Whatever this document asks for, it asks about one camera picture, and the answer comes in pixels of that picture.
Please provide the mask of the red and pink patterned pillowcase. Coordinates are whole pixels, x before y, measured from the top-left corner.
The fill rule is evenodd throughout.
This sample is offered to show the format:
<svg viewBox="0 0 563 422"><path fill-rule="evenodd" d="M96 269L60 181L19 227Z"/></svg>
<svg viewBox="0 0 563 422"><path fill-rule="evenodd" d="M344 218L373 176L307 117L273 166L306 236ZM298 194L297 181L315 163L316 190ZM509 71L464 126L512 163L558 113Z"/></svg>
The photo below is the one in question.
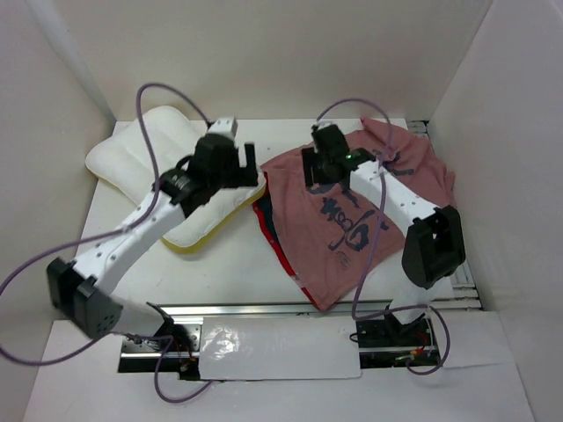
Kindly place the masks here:
<svg viewBox="0 0 563 422"><path fill-rule="evenodd" d="M399 181L439 207L455 202L455 174L433 151L429 139L402 127L363 117L362 128L347 134L351 149L364 148L392 156L384 168ZM253 205L260 228L289 276L310 302L326 311L356 287L363 270L402 250L399 228L377 219L377 206L345 185L307 189L299 148L261 166L267 179L262 199Z"/></svg>

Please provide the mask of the white pillow with yellow edge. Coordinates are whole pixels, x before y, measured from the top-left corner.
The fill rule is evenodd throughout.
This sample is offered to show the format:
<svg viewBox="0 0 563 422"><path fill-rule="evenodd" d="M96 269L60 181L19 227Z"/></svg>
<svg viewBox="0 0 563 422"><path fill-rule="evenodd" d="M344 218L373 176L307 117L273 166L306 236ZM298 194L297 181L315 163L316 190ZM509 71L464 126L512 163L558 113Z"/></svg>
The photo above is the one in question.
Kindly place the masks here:
<svg viewBox="0 0 563 422"><path fill-rule="evenodd" d="M167 171L194 151L206 129L202 121L192 122L168 105L153 108L143 115L160 172ZM136 205L154 183L150 156L137 120L96 145L85 158L86 168L98 179L119 189ZM224 189L198 208L181 225L170 230L162 242L178 254L198 252L219 229L243 207L259 199L266 190L260 173L256 187Z"/></svg>

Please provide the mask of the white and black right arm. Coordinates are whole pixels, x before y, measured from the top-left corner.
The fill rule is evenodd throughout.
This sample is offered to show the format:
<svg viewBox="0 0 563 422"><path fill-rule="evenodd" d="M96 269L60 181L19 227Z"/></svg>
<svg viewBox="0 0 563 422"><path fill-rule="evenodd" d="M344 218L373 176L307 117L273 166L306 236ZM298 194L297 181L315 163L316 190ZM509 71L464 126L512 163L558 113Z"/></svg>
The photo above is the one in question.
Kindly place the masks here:
<svg viewBox="0 0 563 422"><path fill-rule="evenodd" d="M377 205L405 237L401 266L411 286L380 313L387 340L402 345L414 334L413 322L429 311L435 284L465 262L460 214L416 194L384 168L382 156L350 149L337 125L317 123L311 135L313 145L302 149L305 185L347 186Z"/></svg>

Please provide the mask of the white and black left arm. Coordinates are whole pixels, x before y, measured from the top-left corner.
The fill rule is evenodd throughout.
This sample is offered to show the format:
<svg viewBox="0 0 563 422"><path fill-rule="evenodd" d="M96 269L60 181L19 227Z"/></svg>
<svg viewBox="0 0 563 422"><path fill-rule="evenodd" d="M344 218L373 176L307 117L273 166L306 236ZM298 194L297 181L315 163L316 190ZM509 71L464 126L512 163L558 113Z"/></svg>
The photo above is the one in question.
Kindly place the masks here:
<svg viewBox="0 0 563 422"><path fill-rule="evenodd" d="M66 262L53 260L47 268L49 293L59 309L91 339L111 332L141 337L155 351L173 341L172 318L153 303L124 302L113 291L128 269L171 229L222 189L255 187L259 183L253 144L245 145L246 165L239 163L233 140L205 134L194 153L181 159L154 183L141 205L118 234L98 242Z"/></svg>

